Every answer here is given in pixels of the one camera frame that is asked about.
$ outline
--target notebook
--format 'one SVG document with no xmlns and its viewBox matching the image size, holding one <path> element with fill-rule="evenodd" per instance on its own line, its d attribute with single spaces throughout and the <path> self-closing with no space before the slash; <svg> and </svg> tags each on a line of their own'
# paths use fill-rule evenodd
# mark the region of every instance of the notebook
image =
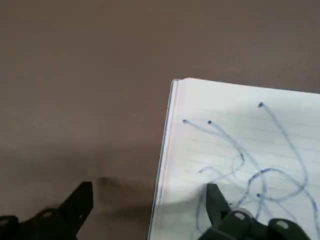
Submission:
<svg viewBox="0 0 320 240">
<path fill-rule="evenodd" d="M 198 239 L 207 183 L 261 223 L 285 218 L 320 239 L 320 94 L 174 80 L 148 239 Z"/>
</svg>

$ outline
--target black robotic claw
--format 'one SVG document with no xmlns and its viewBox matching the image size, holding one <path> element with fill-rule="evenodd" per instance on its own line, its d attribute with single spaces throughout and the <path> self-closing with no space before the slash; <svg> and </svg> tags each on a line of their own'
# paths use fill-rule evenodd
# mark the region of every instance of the black robotic claw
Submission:
<svg viewBox="0 0 320 240">
<path fill-rule="evenodd" d="M 27 221 L 0 216 L 0 240 L 76 240 L 93 207 L 92 183 L 82 182 L 58 208 L 41 211 Z"/>
<path fill-rule="evenodd" d="M 216 184 L 206 187 L 206 211 L 211 227 L 199 240 L 310 240 L 296 223 L 280 218 L 268 226 L 242 210 L 232 210 Z"/>
</svg>

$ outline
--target brown surface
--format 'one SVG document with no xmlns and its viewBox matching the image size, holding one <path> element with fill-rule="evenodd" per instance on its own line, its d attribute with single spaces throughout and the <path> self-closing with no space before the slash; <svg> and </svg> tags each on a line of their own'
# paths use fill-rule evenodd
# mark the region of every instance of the brown surface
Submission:
<svg viewBox="0 0 320 240">
<path fill-rule="evenodd" d="M 0 213 L 30 217 L 93 180 L 80 239 L 144 239 L 171 80 L 320 92 L 319 7 L 2 0 Z"/>
</svg>

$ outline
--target blue pen line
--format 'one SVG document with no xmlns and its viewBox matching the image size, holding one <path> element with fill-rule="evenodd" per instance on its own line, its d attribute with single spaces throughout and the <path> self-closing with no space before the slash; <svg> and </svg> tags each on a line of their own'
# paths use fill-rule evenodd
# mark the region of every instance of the blue pen line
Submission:
<svg viewBox="0 0 320 240">
<path fill-rule="evenodd" d="M 275 126 L 279 129 L 280 133 L 282 134 L 282 136 L 284 137 L 285 141 L 287 142 L 287 145 L 289 146 L 290 150 L 293 152 L 293 154 L 295 155 L 295 158 L 297 159 L 299 165 L 301 166 L 301 170 L 303 172 L 303 182 L 299 183 L 297 180 L 295 180 L 293 177 L 291 177 L 289 174 L 285 173 L 284 171 L 281 171 L 279 169 L 276 168 L 265 168 L 265 169 L 261 169 L 260 165 L 258 164 L 258 162 L 251 156 L 251 154 L 243 147 L 241 146 L 231 135 L 229 135 L 225 130 L 223 130 L 218 124 L 214 123 L 213 121 L 209 120 L 207 123 L 213 127 L 215 130 L 209 130 L 206 129 L 202 126 L 199 126 L 187 119 L 183 120 L 184 124 L 188 124 L 189 126 L 197 129 L 198 131 L 201 131 L 203 133 L 209 134 L 209 135 L 214 135 L 216 137 L 219 137 L 225 141 L 227 141 L 235 150 L 238 151 L 239 155 L 237 155 L 236 158 L 240 158 L 241 159 L 241 164 L 237 167 L 234 167 L 235 165 L 235 160 L 236 158 L 234 158 L 232 160 L 231 163 L 231 171 L 227 174 L 222 174 L 220 171 L 218 171 L 217 169 L 215 169 L 214 167 L 208 166 L 208 167 L 204 167 L 202 168 L 199 173 L 203 173 L 205 171 L 214 171 L 216 172 L 219 177 L 213 179 L 211 182 L 217 182 L 219 180 L 227 180 L 228 182 L 230 182 L 232 185 L 234 185 L 235 187 L 239 188 L 241 191 L 244 191 L 243 196 L 237 201 L 237 203 L 235 204 L 236 207 L 239 207 L 241 204 L 243 203 L 248 203 L 248 201 L 245 201 L 245 199 L 247 197 L 253 199 L 253 202 L 258 202 L 258 206 L 257 206 L 257 210 L 256 210 L 256 214 L 255 214 L 255 218 L 258 219 L 260 216 L 261 211 L 265 212 L 270 218 L 272 218 L 272 214 L 268 208 L 267 203 L 268 202 L 273 202 L 275 204 L 277 204 L 278 206 L 281 207 L 281 209 L 283 209 L 283 211 L 288 214 L 288 216 L 295 221 L 296 223 L 297 218 L 289 211 L 287 210 L 283 203 L 285 201 L 287 201 L 288 199 L 291 199 L 301 193 L 303 193 L 306 198 L 308 199 L 308 201 L 310 202 L 311 208 L 313 210 L 313 222 L 314 222 L 314 228 L 316 231 L 316 235 L 317 238 L 320 240 L 320 225 L 319 225 L 319 209 L 318 209 L 318 205 L 315 201 L 315 199 L 312 197 L 312 195 L 306 190 L 306 186 L 309 184 L 309 175 L 308 175 L 308 170 L 303 162 L 303 159 L 301 157 L 301 155 L 299 154 L 299 152 L 297 151 L 297 148 L 295 147 L 294 143 L 291 141 L 291 139 L 289 138 L 289 135 L 287 134 L 287 132 L 285 131 L 284 127 L 280 124 L 280 122 L 278 121 L 277 117 L 274 115 L 274 113 L 271 111 L 271 109 L 264 104 L 263 102 L 260 102 L 258 107 L 260 109 L 263 109 L 267 115 L 269 115 L 269 117 L 272 119 L 272 121 L 274 122 Z M 246 188 L 241 187 L 240 185 L 238 185 L 236 182 L 233 182 L 230 177 L 233 176 L 235 180 L 237 180 L 236 178 L 236 172 L 238 170 L 240 170 L 245 164 L 251 163 L 253 164 L 253 166 L 257 169 L 257 172 L 254 173 L 250 179 L 247 181 L 247 186 Z M 268 173 L 278 173 L 279 175 L 282 175 L 283 177 L 286 177 L 287 180 L 291 183 L 293 183 L 297 190 L 279 197 L 279 198 L 275 198 L 272 196 L 268 196 L 267 195 L 267 191 L 268 191 L 268 187 L 267 187 L 267 182 L 265 179 L 265 176 L 268 176 Z M 252 195 L 250 194 L 251 190 L 250 187 L 253 184 L 253 182 L 255 182 L 256 180 L 260 179 L 261 181 L 261 192 L 260 193 L 256 193 L 256 196 L 259 198 L 259 200 L 257 201 L 256 198 L 252 197 Z M 201 232 L 200 229 L 200 224 L 199 224 L 199 214 L 200 214 L 200 209 L 201 206 L 203 204 L 204 201 L 204 196 L 205 196 L 205 189 L 201 191 L 200 197 L 199 197 L 199 201 L 197 203 L 196 206 L 196 229 Z"/>
</svg>

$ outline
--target scribble drawing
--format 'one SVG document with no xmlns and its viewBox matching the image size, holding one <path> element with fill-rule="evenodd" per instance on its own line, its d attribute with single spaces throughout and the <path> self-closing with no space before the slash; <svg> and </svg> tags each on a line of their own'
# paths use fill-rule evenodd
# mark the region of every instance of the scribble drawing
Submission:
<svg viewBox="0 0 320 240">
<path fill-rule="evenodd" d="M 238 199 L 233 205 L 234 207 L 240 207 L 243 205 L 245 202 L 256 202 L 256 212 L 255 218 L 259 220 L 259 217 L 261 213 L 263 212 L 266 214 L 269 218 L 273 218 L 273 214 L 270 211 L 268 207 L 268 203 L 275 203 L 278 206 L 280 206 L 285 213 L 288 214 L 288 217 L 298 223 L 298 219 L 296 216 L 294 216 L 290 211 L 286 208 L 286 201 L 296 197 L 297 195 L 304 195 L 306 197 L 306 202 L 303 204 L 310 204 L 313 212 L 313 225 L 314 229 L 316 232 L 317 239 L 320 240 L 320 226 L 319 226 L 319 211 L 318 211 L 318 205 L 315 199 L 312 197 L 312 195 L 308 192 L 306 187 L 308 186 L 309 183 L 309 175 L 307 168 L 304 164 L 304 161 L 297 151 L 297 148 L 295 147 L 294 143 L 291 141 L 289 135 L 287 134 L 285 128 L 282 126 L 280 121 L 277 119 L 275 114 L 272 112 L 272 110 L 263 102 L 260 102 L 258 104 L 258 108 L 261 109 L 262 111 L 265 112 L 265 114 L 271 119 L 271 121 L 274 123 L 274 125 L 277 127 L 279 132 L 281 133 L 282 137 L 284 138 L 285 142 L 287 143 L 287 146 L 289 149 L 292 151 L 292 153 L 295 156 L 296 161 L 298 162 L 300 166 L 300 170 L 303 174 L 303 181 L 299 182 L 297 181 L 294 177 L 292 177 L 290 174 L 287 172 L 274 168 L 274 167 L 267 167 L 267 168 L 262 168 L 258 161 L 250 154 L 248 150 L 246 150 L 245 146 L 242 146 L 237 142 L 235 138 L 233 138 L 228 132 L 226 132 L 224 129 L 222 129 L 218 124 L 213 122 L 212 120 L 207 121 L 207 127 L 202 127 L 200 125 L 197 125 L 187 119 L 183 120 L 183 123 L 188 125 L 189 127 L 192 127 L 196 129 L 197 131 L 200 131 L 205 134 L 213 135 L 216 137 L 221 138 L 222 140 L 226 141 L 230 146 L 232 146 L 237 152 L 238 155 L 233 159 L 232 162 L 232 168 L 230 169 L 229 173 L 227 174 L 222 174 L 221 171 L 218 169 L 212 167 L 212 166 L 206 166 L 202 169 L 199 170 L 199 174 L 205 173 L 205 172 L 213 172 L 219 177 L 212 179 L 210 182 L 211 183 L 216 183 L 219 180 L 225 180 L 228 181 L 230 184 L 232 184 L 235 188 L 241 190 L 243 193 L 242 197 Z M 239 162 L 240 164 L 235 167 L 235 161 Z M 245 163 L 250 163 L 254 166 L 256 172 L 249 178 L 247 181 L 246 186 L 243 186 L 239 183 L 237 183 L 234 179 L 231 179 L 231 176 L 234 176 L 235 173 L 243 167 Z M 295 190 L 284 195 L 281 197 L 277 196 L 272 196 L 268 194 L 268 184 L 266 179 L 268 179 L 268 173 L 276 173 L 285 179 L 287 179 L 288 182 L 293 184 L 295 186 Z M 251 190 L 251 185 L 255 181 L 260 181 L 261 182 L 261 190 L 260 192 L 252 192 Z M 202 190 L 200 197 L 197 202 L 196 206 L 196 222 L 195 222 L 195 229 L 202 233 L 204 229 L 200 228 L 199 224 L 199 218 L 200 218 L 200 209 L 202 207 L 202 202 L 205 198 L 205 188 Z"/>
</svg>

